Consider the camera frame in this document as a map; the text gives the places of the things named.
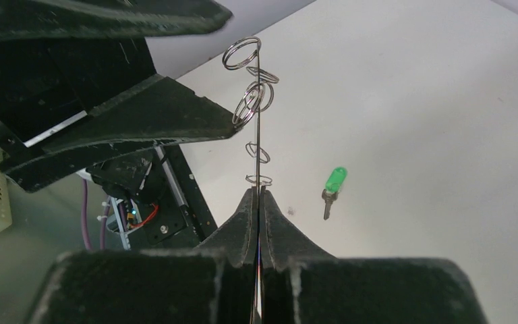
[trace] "red wire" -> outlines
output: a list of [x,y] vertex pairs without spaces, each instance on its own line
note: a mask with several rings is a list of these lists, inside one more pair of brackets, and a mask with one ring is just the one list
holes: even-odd
[[156,214],[158,213],[158,209],[160,209],[160,207],[156,204],[152,204],[152,206],[154,206],[154,211],[152,211],[145,220],[143,220],[141,223],[138,223],[135,225],[130,224],[130,227],[132,227],[132,228],[140,227],[140,226],[143,226],[145,223],[148,223],[149,221],[151,221],[152,218],[154,218],[156,216]]

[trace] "silver coil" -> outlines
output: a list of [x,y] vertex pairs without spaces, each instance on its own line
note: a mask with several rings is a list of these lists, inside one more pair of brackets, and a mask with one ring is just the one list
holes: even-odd
[[[248,45],[255,45],[255,50],[243,61],[236,64],[230,64],[229,59],[231,56]],[[231,122],[237,130],[242,129],[247,125],[258,111],[266,111],[273,103],[273,99],[275,97],[273,84],[279,83],[279,78],[276,75],[259,68],[259,62],[257,62],[258,66],[256,67],[247,66],[249,63],[253,62],[253,60],[259,60],[260,50],[261,40],[259,38],[255,36],[245,37],[233,43],[223,53],[223,57],[221,58],[221,62],[226,69],[233,71],[246,67],[247,72],[257,78],[257,80],[253,81],[246,88],[245,93],[235,108],[235,112],[233,112]],[[271,161],[269,154],[262,147],[258,148],[256,143],[247,143],[245,145],[245,150],[249,156],[258,159],[258,163],[269,163],[269,161]],[[266,175],[258,174],[247,175],[245,179],[252,184],[260,184],[261,186],[270,186],[273,181]]]

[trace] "white table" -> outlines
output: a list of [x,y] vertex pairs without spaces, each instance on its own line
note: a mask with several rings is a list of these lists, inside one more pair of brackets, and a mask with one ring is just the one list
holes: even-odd
[[[318,0],[258,36],[281,78],[263,170],[288,218],[339,257],[450,258],[491,323],[518,323],[518,16],[487,0]],[[179,81],[233,109],[252,77],[216,57]],[[249,187],[253,133],[182,146],[218,224]]]

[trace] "black mechanical base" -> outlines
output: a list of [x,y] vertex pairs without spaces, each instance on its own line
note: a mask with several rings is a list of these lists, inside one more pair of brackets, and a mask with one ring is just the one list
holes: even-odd
[[194,250],[65,255],[26,323],[249,323],[257,231],[263,323],[486,323],[454,263],[336,259],[286,220],[264,188],[261,199],[249,189]]

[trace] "gray floor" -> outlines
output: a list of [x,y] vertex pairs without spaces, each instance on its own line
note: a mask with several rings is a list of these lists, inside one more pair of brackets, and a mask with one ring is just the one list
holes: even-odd
[[[84,248],[80,235],[82,180],[71,175],[35,194],[9,185],[13,225],[0,233],[0,324],[22,323],[47,269],[58,254]],[[88,189],[88,229],[98,248],[105,199],[100,187]],[[119,237],[107,233],[107,247]]]

